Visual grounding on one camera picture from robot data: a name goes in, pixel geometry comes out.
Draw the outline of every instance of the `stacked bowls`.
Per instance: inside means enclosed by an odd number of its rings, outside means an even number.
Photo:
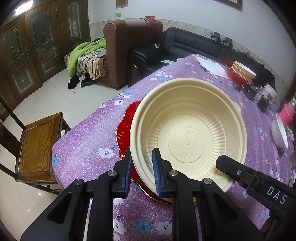
[[[252,70],[237,61],[233,61],[233,66],[231,68],[238,76],[249,83],[252,83],[252,79],[256,77],[256,74]]]

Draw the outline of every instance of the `black leather sofa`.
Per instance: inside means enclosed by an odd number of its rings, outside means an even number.
[[[160,47],[155,48],[155,43],[138,47],[128,54],[129,86],[168,65],[161,62],[162,60],[177,61],[179,57],[197,53],[220,64],[224,64],[227,58],[236,60],[255,72],[255,86],[261,87],[268,83],[276,90],[274,75],[262,64],[210,38],[171,27],[161,33],[157,45]]]

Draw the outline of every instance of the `paper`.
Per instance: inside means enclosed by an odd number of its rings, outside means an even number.
[[[197,56],[194,56],[194,57],[196,58],[196,60],[199,62],[199,64],[202,67],[205,67],[212,74],[217,75],[217,76],[221,76],[223,78],[228,78],[225,70],[218,63],[214,63],[210,60],[202,59]]]
[[[171,61],[171,60],[163,60],[162,61],[163,63],[167,63],[167,64],[173,64],[173,63],[175,63],[174,61]]]

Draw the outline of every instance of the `dining table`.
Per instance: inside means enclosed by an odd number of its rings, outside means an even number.
[[[255,101],[249,100],[243,91],[235,90],[230,79],[218,77],[222,81],[220,82],[202,69],[196,56],[207,59],[192,54],[162,67],[100,105],[94,113],[56,142],[52,148],[52,165],[60,187],[65,189],[77,178],[85,182],[97,179],[106,171],[112,170],[115,162],[120,159],[116,130],[128,106],[142,100],[161,83],[176,78],[207,81],[239,104],[247,132],[244,165],[288,184],[295,174],[288,159],[294,152],[294,147],[288,138],[288,148],[279,154],[271,133],[271,123],[276,117],[274,110],[267,109],[262,113]],[[249,196],[237,182],[226,193],[260,229],[269,217],[269,210]],[[131,182],[127,198],[114,199],[114,240],[171,240],[172,213],[172,205],[151,199],[136,183]]]

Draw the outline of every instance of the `red scalloped plate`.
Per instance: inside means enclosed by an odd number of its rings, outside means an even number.
[[[126,150],[129,148],[130,142],[129,142],[129,136],[131,131],[131,123],[133,121],[133,116],[135,115],[135,112],[140,104],[140,100],[136,101],[126,109],[126,112],[124,114],[123,120],[119,123],[117,130],[116,130],[116,142],[117,146],[119,148],[119,158],[120,160],[124,159],[124,156],[126,154]],[[144,193],[158,201],[164,204],[172,204],[170,201],[159,198],[154,192],[152,192],[142,181],[139,174],[137,173],[135,167],[133,167],[131,179],[134,183],[138,184],[140,188],[144,191]]]

